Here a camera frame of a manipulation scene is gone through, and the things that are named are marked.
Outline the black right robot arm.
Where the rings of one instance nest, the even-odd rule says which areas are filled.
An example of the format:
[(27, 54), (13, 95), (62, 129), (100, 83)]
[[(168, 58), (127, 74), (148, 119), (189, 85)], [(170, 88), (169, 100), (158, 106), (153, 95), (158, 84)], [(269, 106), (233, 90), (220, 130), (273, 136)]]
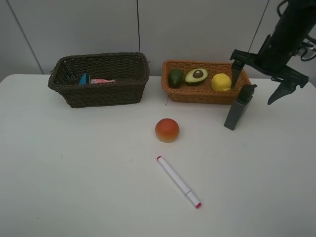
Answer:
[(297, 87), (303, 88), (308, 76), (287, 65), (309, 39), (309, 32), (316, 24), (316, 2), (314, 0), (288, 0), (272, 34), (268, 35), (258, 53), (234, 50), (232, 64), (232, 84), (234, 88), (245, 65), (268, 75), (279, 82), (278, 88), (268, 99), (268, 104), (292, 94)]

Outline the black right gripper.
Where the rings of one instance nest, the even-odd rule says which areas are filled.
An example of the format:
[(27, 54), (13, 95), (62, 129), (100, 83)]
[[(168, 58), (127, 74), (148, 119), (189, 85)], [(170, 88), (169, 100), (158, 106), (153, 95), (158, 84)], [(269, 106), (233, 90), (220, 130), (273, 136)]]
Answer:
[(287, 66), (287, 62), (293, 56), (293, 53), (280, 53), (279, 46), (270, 43), (270, 41), (271, 36), (268, 35), (257, 54), (235, 49), (230, 57), (233, 60), (231, 88), (235, 87), (245, 65), (270, 76), (274, 81), (280, 82), (278, 88), (268, 99), (268, 105), (292, 94), (296, 90), (296, 86), (303, 88), (309, 81), (306, 75)]

